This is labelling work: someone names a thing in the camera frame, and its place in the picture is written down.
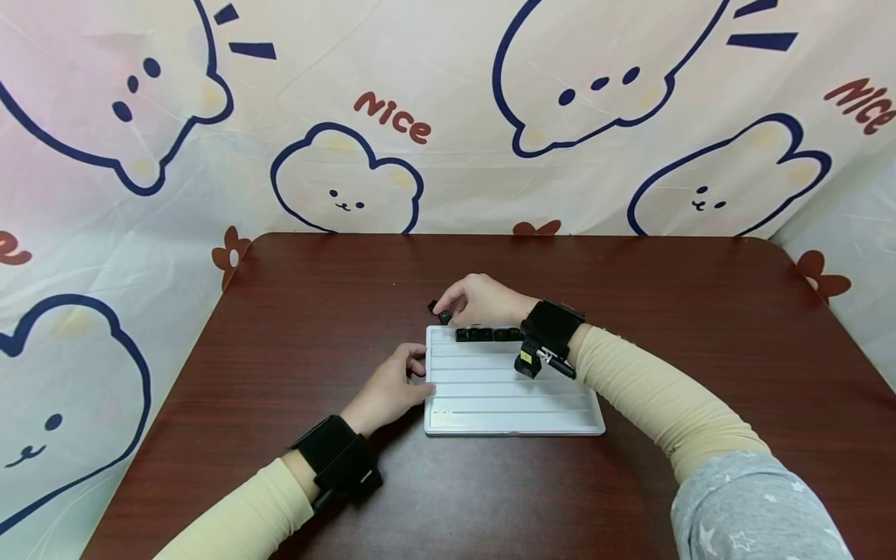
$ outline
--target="star print sleeve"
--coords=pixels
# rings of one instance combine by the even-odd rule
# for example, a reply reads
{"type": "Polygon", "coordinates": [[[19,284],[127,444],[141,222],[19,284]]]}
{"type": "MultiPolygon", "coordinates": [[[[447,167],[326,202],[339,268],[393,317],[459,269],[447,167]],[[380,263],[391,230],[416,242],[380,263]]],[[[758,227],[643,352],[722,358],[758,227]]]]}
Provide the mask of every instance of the star print sleeve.
{"type": "Polygon", "coordinates": [[[672,526],[682,560],[848,560],[818,496],[767,452],[702,464],[678,489],[672,526]]]}

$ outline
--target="forearm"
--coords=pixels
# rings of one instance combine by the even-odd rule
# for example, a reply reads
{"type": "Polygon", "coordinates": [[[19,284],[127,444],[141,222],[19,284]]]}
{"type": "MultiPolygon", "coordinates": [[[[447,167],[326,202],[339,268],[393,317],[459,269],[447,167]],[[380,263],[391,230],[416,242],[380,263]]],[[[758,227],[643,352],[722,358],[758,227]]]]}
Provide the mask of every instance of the forearm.
{"type": "Polygon", "coordinates": [[[569,346],[578,380],[662,448],[678,482],[710,457],[769,451],[728,405],[650,352],[590,325],[579,327],[569,346]]]}
{"type": "Polygon", "coordinates": [[[162,549],[157,559],[267,558],[314,512],[314,471],[291,451],[224,496],[162,549]]]}

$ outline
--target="whiteboard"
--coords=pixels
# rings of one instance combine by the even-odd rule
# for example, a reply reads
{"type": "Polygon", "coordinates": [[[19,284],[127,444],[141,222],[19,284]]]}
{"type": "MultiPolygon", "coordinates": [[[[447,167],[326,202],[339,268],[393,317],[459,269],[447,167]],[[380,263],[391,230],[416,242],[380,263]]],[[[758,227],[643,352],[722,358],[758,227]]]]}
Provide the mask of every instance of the whiteboard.
{"type": "Polygon", "coordinates": [[[543,366],[535,379],[518,374],[520,342],[456,342],[454,329],[426,328],[428,435],[601,435],[594,391],[543,366]]]}

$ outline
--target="wooden table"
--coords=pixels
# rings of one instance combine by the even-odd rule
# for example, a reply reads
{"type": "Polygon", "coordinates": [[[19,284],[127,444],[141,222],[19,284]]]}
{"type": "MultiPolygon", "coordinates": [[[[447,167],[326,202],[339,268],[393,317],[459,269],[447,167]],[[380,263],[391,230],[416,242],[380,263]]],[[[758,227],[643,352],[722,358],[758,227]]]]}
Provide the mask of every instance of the wooden table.
{"type": "MultiPolygon", "coordinates": [[[[856,558],[896,558],[896,398],[776,246],[755,239],[258,238],[85,553],[147,558],[335,413],[454,280],[559,299],[718,394],[827,504],[856,558]]],[[[601,437],[374,436],[386,483],[276,558],[676,558],[676,483],[601,403],[601,437]]]]}

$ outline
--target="orange flower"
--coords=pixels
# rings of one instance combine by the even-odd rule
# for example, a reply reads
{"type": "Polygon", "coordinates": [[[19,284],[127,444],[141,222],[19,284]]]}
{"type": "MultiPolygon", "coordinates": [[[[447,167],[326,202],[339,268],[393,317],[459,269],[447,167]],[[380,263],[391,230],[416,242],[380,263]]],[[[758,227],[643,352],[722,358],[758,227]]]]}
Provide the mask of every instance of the orange flower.
{"type": "Polygon", "coordinates": [[[19,240],[8,231],[0,231],[0,263],[3,264],[25,264],[31,260],[31,253],[28,251],[15,250],[19,248],[19,240]]]}
{"type": "Polygon", "coordinates": [[[224,271],[224,276],[221,278],[221,291],[224,291],[233,273],[237,271],[236,265],[230,263],[230,255],[236,252],[237,258],[235,260],[239,264],[243,255],[246,254],[246,249],[249,248],[250,243],[252,241],[249,239],[239,236],[236,226],[230,226],[224,232],[224,246],[215,247],[211,250],[211,261],[224,271]]]}
{"type": "Polygon", "coordinates": [[[513,234],[515,236],[553,236],[560,231],[560,220],[551,220],[544,226],[535,229],[535,226],[528,221],[521,221],[513,226],[513,234]]]}
{"type": "Polygon", "coordinates": [[[846,276],[839,274],[822,274],[824,272],[824,255],[821,251],[806,251],[797,261],[797,268],[803,276],[809,280],[824,303],[828,299],[839,296],[852,287],[852,282],[846,276]]]}

